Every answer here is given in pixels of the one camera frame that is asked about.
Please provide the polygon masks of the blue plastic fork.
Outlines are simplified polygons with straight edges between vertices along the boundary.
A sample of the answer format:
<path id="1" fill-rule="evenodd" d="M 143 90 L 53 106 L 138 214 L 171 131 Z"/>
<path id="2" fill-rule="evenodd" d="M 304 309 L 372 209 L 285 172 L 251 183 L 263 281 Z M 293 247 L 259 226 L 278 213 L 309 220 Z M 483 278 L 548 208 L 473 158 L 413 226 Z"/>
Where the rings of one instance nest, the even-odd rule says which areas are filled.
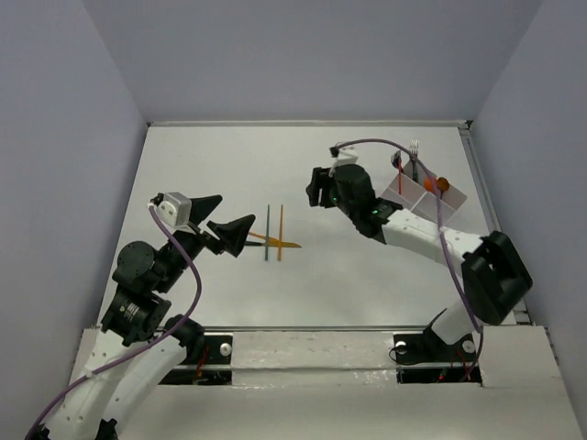
<path id="1" fill-rule="evenodd" d="M 399 169 L 402 166 L 402 152 L 397 150 L 391 156 L 391 163 L 394 168 Z"/>

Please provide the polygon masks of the silver fork teal handle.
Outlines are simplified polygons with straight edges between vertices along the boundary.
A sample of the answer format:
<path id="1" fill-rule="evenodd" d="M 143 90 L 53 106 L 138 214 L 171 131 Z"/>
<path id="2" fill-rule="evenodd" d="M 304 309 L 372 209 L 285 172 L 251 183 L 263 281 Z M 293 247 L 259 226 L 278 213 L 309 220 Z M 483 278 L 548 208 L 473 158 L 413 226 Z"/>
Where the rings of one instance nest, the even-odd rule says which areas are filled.
<path id="1" fill-rule="evenodd" d="M 411 178 L 414 182 L 418 182 L 419 174 L 418 174 L 418 149 L 419 149 L 419 140 L 412 139 L 409 146 L 409 161 L 412 167 Z"/>

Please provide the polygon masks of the copper metal spoon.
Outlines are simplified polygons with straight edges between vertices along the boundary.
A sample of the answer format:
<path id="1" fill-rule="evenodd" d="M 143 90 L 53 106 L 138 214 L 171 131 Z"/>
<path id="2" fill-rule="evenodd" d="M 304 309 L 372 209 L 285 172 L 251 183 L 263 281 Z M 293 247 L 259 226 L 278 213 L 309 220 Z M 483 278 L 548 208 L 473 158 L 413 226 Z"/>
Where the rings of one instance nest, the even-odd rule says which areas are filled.
<path id="1" fill-rule="evenodd" d="M 450 189 L 450 183 L 444 177 L 437 178 L 436 185 L 437 185 L 437 196 L 439 198 L 442 198 L 444 193 L 446 193 Z"/>

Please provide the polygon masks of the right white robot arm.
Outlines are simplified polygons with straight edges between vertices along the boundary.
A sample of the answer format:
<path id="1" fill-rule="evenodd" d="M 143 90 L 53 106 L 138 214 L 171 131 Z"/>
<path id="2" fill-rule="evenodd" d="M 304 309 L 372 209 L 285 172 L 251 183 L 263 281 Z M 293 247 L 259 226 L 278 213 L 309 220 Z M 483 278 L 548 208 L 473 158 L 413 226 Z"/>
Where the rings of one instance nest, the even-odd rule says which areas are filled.
<path id="1" fill-rule="evenodd" d="M 305 192 L 310 206 L 337 208 L 364 237 L 409 250 L 449 270 L 460 299 L 423 331 L 417 346 L 430 358 L 445 358 L 464 336 L 500 325 L 533 286 L 508 235 L 492 231 L 478 236 L 426 220 L 376 196 L 360 165 L 316 167 Z"/>

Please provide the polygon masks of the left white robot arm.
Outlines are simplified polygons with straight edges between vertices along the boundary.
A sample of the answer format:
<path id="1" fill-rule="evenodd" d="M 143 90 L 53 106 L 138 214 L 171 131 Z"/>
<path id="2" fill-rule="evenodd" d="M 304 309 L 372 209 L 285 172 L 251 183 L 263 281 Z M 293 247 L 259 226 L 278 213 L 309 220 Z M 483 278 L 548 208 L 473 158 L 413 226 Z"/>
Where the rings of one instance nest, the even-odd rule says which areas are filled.
<path id="1" fill-rule="evenodd" d="M 116 291 L 79 377 L 42 411 L 29 439 L 117 439 L 138 407 L 182 362 L 207 355 L 205 330 L 191 319 L 202 295 L 195 258 L 205 249 L 238 257 L 256 217 L 199 225 L 219 194 L 158 193 L 148 204 L 167 237 L 161 248 L 133 241 L 119 252 Z"/>

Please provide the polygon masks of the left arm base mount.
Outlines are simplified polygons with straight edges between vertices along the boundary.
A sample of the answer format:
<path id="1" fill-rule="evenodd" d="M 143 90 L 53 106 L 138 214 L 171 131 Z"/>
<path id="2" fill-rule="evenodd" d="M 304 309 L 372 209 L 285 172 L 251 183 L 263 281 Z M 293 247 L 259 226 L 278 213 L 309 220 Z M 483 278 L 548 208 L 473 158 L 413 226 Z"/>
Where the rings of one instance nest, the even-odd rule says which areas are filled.
<path id="1" fill-rule="evenodd" d="M 231 333 L 207 333 L 201 357 L 180 363 L 161 380 L 160 385 L 230 385 L 233 345 Z"/>

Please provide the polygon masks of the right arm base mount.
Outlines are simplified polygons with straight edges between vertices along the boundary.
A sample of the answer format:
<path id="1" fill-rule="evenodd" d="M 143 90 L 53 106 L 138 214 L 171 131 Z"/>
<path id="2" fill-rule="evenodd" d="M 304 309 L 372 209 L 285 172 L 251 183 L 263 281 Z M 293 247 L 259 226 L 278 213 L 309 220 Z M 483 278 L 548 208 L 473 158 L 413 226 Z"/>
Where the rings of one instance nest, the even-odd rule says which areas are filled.
<path id="1" fill-rule="evenodd" d="M 477 346 L 471 334 L 456 344 L 425 348 L 420 333 L 393 336 L 388 358 L 399 384 L 482 384 Z"/>

